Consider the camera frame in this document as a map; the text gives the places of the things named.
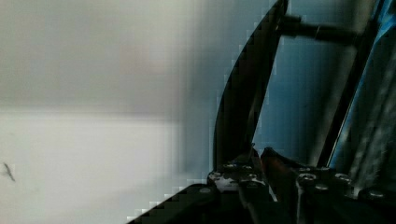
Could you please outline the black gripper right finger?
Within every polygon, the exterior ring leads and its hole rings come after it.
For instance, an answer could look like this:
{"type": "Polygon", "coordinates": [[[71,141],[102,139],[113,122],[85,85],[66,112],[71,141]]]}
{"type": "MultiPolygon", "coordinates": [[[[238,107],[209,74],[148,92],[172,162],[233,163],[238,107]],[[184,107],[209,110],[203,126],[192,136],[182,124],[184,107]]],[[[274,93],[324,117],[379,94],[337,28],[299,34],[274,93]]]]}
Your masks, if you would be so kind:
{"type": "Polygon", "coordinates": [[[358,189],[330,167],[303,165],[267,147],[260,155],[265,178],[293,224],[395,224],[395,193],[358,189]]]}

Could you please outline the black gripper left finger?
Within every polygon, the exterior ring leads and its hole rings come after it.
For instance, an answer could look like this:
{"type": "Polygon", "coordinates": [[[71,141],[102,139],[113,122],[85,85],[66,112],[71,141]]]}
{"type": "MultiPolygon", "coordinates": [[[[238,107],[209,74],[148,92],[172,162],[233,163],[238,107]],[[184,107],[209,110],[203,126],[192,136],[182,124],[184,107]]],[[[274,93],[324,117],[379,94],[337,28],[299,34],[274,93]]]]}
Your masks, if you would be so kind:
{"type": "Polygon", "coordinates": [[[268,202],[268,184],[254,148],[212,171],[208,175],[207,183],[213,184],[221,194],[235,194],[253,224],[264,223],[265,215],[262,210],[268,202]]]}

